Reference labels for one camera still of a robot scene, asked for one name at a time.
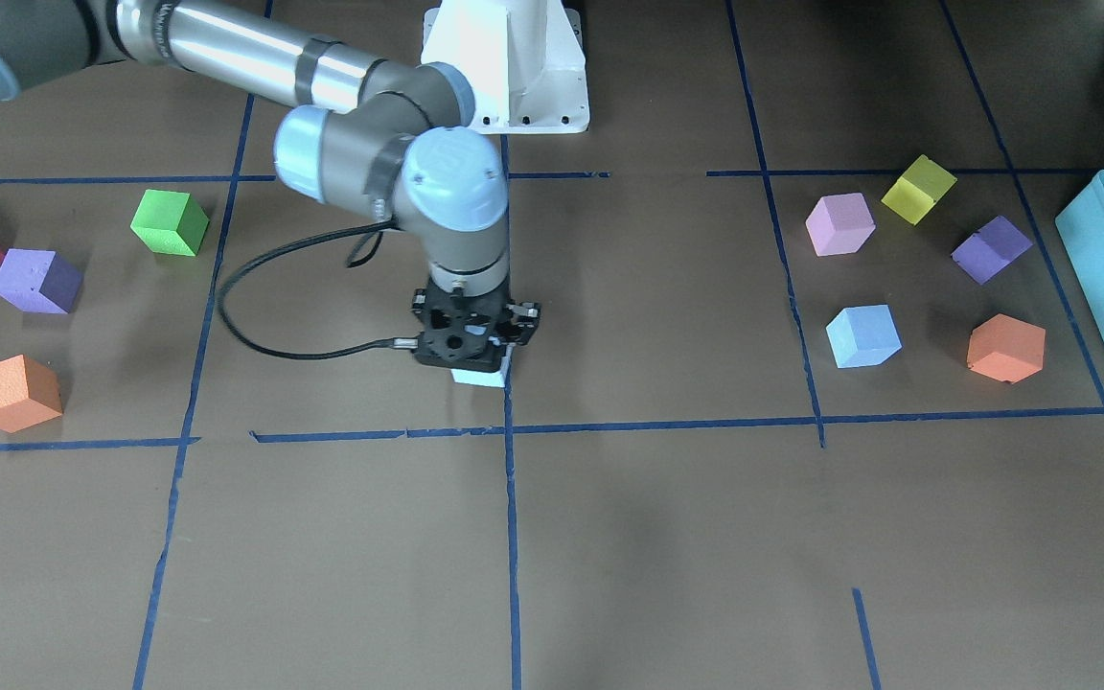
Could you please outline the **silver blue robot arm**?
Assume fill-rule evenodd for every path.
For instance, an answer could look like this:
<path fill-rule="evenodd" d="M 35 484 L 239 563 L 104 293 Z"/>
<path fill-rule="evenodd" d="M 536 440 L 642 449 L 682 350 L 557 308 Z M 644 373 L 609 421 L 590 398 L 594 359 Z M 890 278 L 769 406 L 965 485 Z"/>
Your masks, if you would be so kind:
<path fill-rule="evenodd" d="M 0 102 L 86 67 L 167 65 L 287 106 L 273 140 L 282 183 L 404 232 L 425 252 L 421 332 L 390 339 L 422 365 L 499 373 L 541 318 L 510 297 L 508 180 L 473 130 L 456 67 L 410 67 L 219 1 L 0 1 Z"/>

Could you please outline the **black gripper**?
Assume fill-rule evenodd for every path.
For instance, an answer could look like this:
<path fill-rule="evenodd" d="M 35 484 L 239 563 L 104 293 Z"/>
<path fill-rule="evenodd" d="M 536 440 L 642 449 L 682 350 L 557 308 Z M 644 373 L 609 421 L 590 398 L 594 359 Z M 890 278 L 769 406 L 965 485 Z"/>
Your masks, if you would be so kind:
<path fill-rule="evenodd" d="M 422 327 L 413 358 L 421 365 L 473 373 L 502 370 L 509 348 L 527 344 L 542 315 L 540 302 L 513 301 L 507 279 L 477 296 L 429 282 L 413 293 L 411 310 Z"/>

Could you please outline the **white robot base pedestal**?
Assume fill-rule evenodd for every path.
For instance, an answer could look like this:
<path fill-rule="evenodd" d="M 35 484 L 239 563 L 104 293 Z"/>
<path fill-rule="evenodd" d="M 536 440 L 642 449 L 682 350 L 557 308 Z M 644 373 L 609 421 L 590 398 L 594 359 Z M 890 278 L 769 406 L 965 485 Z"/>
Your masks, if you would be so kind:
<path fill-rule="evenodd" d="M 421 61 L 459 70 L 482 134 L 578 134 L 590 126 L 578 12 L 561 1 L 443 1 L 426 10 Z"/>

